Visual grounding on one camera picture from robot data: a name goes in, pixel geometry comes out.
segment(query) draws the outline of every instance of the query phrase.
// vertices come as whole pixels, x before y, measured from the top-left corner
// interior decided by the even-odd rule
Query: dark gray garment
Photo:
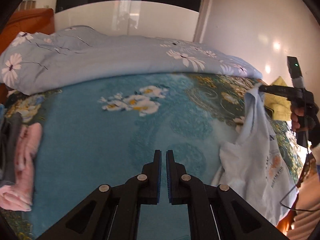
[[[22,117],[20,113],[15,113],[11,118],[4,120],[4,124],[1,129],[1,145],[5,147],[5,168],[3,173],[3,179],[0,180],[0,187],[4,185],[14,185],[16,183],[14,173],[14,155],[17,146],[18,137],[22,126]]]

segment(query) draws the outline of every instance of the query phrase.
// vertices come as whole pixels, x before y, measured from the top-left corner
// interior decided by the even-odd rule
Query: hand
[[[298,116],[304,116],[304,108],[297,108],[291,106],[291,120],[292,120],[292,131],[294,132],[300,132],[300,131],[306,131],[308,130],[307,127],[304,127],[300,129],[300,124],[298,123]]]

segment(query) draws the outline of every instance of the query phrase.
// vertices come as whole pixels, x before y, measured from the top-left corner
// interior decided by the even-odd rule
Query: black cable
[[[306,95],[305,95],[305,90],[303,90],[303,100],[304,100],[304,114],[307,113],[307,103],[306,103]],[[306,209],[295,209],[295,208],[291,208],[291,207],[288,207],[284,204],[282,204],[282,201],[295,189],[295,187],[301,183],[305,176],[308,174],[308,172],[310,171],[310,153],[309,153],[309,145],[308,145],[308,138],[307,138],[307,131],[304,131],[304,138],[306,140],[306,144],[307,144],[307,158],[308,158],[308,170],[305,172],[304,176],[301,176],[300,179],[298,180],[297,184],[295,184],[293,186],[293,188],[280,200],[280,205],[287,208],[287,209],[290,209],[290,210],[293,210],[293,211],[303,211],[303,212],[316,212],[316,211],[319,211],[320,208],[318,209],[315,209],[315,210],[306,210]]]

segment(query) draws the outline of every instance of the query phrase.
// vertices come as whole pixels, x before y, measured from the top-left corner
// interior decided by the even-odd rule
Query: black handheld device
[[[307,148],[307,141],[309,140],[315,147],[320,143],[320,123],[317,117],[319,108],[315,104],[313,93],[305,89],[300,65],[296,57],[288,57],[288,68],[293,88],[262,85],[259,87],[259,91],[286,97],[294,107],[303,107],[305,115],[298,116],[298,122],[301,128],[308,128],[308,136],[305,136],[304,131],[297,132],[297,144]]]

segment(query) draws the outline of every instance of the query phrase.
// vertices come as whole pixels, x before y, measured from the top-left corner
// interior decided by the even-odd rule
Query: white wardrobe door
[[[129,35],[193,41],[199,13],[178,6],[132,1]]]
[[[88,25],[107,35],[127,35],[130,0],[89,3],[56,13],[55,28]]]

